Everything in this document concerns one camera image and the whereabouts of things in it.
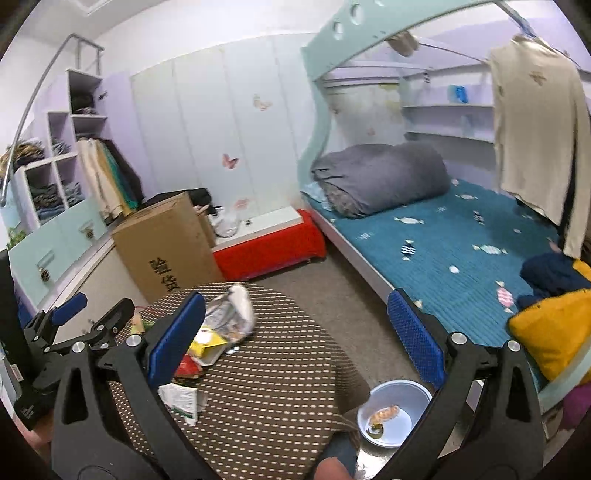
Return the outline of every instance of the cardboard box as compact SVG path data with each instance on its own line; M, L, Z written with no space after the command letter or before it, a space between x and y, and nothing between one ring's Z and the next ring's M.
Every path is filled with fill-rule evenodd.
M111 235L150 303L184 288L224 281L187 193L140 210Z
M207 209L209 205L205 207L194 207L195 213L197 214L197 218L199 219L199 224L201 224L201 228L203 229L203 233L205 233L205 237L207 238L207 243L209 244L209 248L213 248L216 246L216 232L213 230L212 224L209 222L209 218L207 217Z

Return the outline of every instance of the purple wall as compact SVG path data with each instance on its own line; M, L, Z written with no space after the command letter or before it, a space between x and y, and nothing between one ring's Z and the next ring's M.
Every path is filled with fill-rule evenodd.
M142 134L139 130L129 76L125 72L105 78L96 91L107 95L96 102L97 110L108 117L108 135L129 165L142 180L146 199L158 193L152 164L148 160Z

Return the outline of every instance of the pink butterfly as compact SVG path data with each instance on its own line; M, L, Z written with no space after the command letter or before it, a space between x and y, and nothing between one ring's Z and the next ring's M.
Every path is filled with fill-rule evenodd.
M230 158L230 155L228 155L227 153L224 153L224 155L222 155L222 165L224 166L224 168L227 168L228 170L234 170L234 168L236 168L237 163L237 158Z
M236 203L234 204L234 208L236 210L244 210L246 207L248 207L248 203L250 200L248 199L239 199L236 201Z

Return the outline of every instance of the beige sweater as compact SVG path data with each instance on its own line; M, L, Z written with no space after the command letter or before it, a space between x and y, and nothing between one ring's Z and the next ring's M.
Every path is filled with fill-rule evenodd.
M559 225L576 154L564 253L578 258L591 205L591 125L579 72L519 37L492 50L491 68L499 187Z
M124 209L115 187L99 165L96 140L80 140L76 145L86 172L86 178L103 218L107 218L109 215L116 218L124 212Z

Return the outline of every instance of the hanging clothes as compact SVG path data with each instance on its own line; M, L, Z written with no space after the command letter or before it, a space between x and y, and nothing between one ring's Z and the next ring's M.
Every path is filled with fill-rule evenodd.
M134 198L134 194L131 191L129 184L127 183L127 179L119 170L119 167L117 166L117 163L113 158L113 155L111 155L111 152L102 141L98 141L97 144L102 149L103 155L105 156L107 163L109 165L109 169L113 175L115 184L121 192L121 195L123 195L125 203L130 209L136 209L138 207L138 202Z
M575 65L522 37L491 52L498 187L561 225L576 168L564 253L579 258L591 205L591 125Z
M127 217L128 215L133 213L133 211L131 210L129 205L127 205L123 193L117 185L115 176L113 175L111 167L109 166L109 161L107 160L105 152L103 151L102 144L99 140L91 140L91 142L94 143L96 148L96 158L98 161L98 166L102 170L102 173L105 176L106 181L109 183L111 189L115 192L115 195L117 196L117 204L121 207L123 216Z
M121 154L121 152L119 152L119 149L111 140L104 138L101 138L100 140L109 149L109 152L111 152L111 155L113 155L119 170L127 179L127 183L129 184L131 192L133 193L134 199L138 203L142 203L144 201L144 192L142 190L142 181L140 177L138 177L133 167L129 165L125 157Z
M95 140L79 140L76 142L82 164L86 172L86 178L90 183L103 218L109 216L116 218L123 213L121 200L106 174L99 166L98 152Z

